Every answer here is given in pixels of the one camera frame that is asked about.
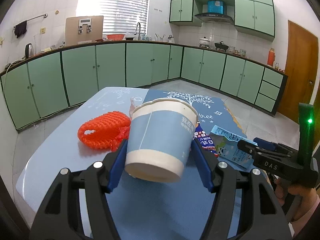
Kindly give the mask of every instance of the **blue paper cup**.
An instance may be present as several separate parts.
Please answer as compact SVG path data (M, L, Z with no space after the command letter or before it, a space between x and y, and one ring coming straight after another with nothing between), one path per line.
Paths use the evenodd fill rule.
M133 111L125 170L133 177L179 181L186 165L198 113L177 98L158 98Z

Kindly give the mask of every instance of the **drawer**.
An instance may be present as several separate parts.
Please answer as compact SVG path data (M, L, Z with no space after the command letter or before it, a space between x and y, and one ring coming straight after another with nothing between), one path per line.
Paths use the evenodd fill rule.
M263 80L271 84L274 84L277 87L281 86L282 78L283 78L283 75L271 69L266 68L264 71Z
M266 109L267 111L271 112L273 109L273 106L275 105L275 102L276 101L272 100L271 98L268 98L262 94L258 94L255 105L260 106L263 109Z
M259 93L276 100L279 90L280 89L278 87L262 81Z

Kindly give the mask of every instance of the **window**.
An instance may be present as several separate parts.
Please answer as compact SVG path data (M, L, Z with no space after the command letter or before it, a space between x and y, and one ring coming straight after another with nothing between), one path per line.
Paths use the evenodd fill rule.
M103 33L147 33L149 0L78 0L76 16L103 15Z

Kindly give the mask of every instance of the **red mesh bag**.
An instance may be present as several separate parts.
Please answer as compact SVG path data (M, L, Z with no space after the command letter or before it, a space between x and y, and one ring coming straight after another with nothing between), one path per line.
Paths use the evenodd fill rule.
M117 150L123 139L128 139L130 118L124 113L113 111L100 115L80 126L78 138L92 149Z

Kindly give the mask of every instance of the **dark towel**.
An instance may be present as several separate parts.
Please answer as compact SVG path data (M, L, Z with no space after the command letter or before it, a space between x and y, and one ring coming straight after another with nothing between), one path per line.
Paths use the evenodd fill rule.
M14 29L14 34L17 36L17 38L19 38L21 35L25 34L26 32L27 32L27 21L17 24L16 28Z

